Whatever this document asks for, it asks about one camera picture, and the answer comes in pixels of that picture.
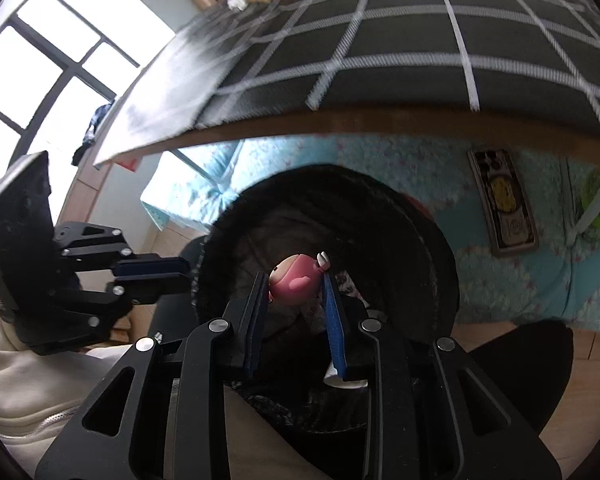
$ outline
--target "white cloth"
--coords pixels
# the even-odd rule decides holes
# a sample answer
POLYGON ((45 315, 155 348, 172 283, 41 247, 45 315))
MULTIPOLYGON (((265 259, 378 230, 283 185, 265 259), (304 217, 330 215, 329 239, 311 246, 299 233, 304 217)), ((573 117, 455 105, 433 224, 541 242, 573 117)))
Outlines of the white cloth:
MULTIPOLYGON (((13 327, 0 320, 0 438, 31 476, 68 419, 38 431, 40 424, 79 406, 128 348, 39 356, 24 348, 13 327)), ((227 388, 224 404, 233 479, 328 480, 227 388)))

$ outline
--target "blue gripper pad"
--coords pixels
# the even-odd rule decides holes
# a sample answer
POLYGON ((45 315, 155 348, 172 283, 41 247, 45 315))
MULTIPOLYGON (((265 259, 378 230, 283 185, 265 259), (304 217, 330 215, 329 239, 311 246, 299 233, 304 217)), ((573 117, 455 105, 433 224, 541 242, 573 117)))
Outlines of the blue gripper pad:
POLYGON ((342 320, 338 312, 336 294, 338 294, 338 291, 333 290, 330 274, 325 272, 322 276, 322 307, 324 308, 324 317, 327 323, 331 359, 333 360, 333 366, 338 371, 338 376, 342 378, 346 368, 344 358, 344 330, 342 329, 342 320))

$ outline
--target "window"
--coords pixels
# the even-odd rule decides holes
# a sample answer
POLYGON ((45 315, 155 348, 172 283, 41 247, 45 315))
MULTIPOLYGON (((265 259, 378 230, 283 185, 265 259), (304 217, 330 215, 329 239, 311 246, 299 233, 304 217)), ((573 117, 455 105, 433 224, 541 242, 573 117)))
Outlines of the window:
POLYGON ((24 1, 0 28, 0 177, 47 150, 56 221, 92 115, 172 37, 140 0, 24 1))

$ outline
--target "metal screw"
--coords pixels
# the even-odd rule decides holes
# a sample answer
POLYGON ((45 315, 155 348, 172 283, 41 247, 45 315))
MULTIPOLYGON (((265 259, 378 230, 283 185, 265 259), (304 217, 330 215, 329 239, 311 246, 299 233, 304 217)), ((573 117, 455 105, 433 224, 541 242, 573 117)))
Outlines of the metal screw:
POLYGON ((147 350, 151 350, 154 345, 155 341, 153 337, 143 337, 142 339, 138 339, 138 341, 136 341, 136 350, 146 352, 147 350))
POLYGON ((224 319, 215 319, 209 323, 211 332, 224 332, 227 328, 229 328, 229 323, 224 319))
POLYGON ((454 348, 456 348, 456 342, 450 337, 441 337, 436 342, 436 345, 443 352, 451 352, 454 348))
POLYGON ((382 328, 382 323, 372 317, 365 319, 360 325, 366 332, 377 332, 382 328))

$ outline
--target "blue floral fabric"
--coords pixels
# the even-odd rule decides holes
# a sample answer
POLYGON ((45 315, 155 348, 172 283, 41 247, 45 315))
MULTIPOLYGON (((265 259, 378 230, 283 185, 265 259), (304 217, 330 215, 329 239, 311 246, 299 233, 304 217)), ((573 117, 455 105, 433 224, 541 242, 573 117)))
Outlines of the blue floral fabric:
MULTIPOLYGON (((413 196, 432 213, 456 257, 459 322, 559 318, 600 332, 600 243, 578 239, 574 247, 566 246, 567 215, 556 156, 515 153, 540 245, 531 253, 495 258, 467 141, 347 134, 266 137, 242 140, 239 146, 212 146, 188 148, 187 155, 205 170, 213 164, 225 168, 226 185, 214 186, 190 168, 177 168, 171 158, 164 158, 171 154, 165 154, 142 194, 153 218, 164 215, 162 220, 208 226, 256 182, 300 166, 336 164, 413 196), (196 153, 203 148, 206 152, 196 153), (240 151, 232 158, 236 149, 240 151), (234 166, 223 166, 230 159, 234 166)), ((570 162, 575 196, 590 169, 570 162)))

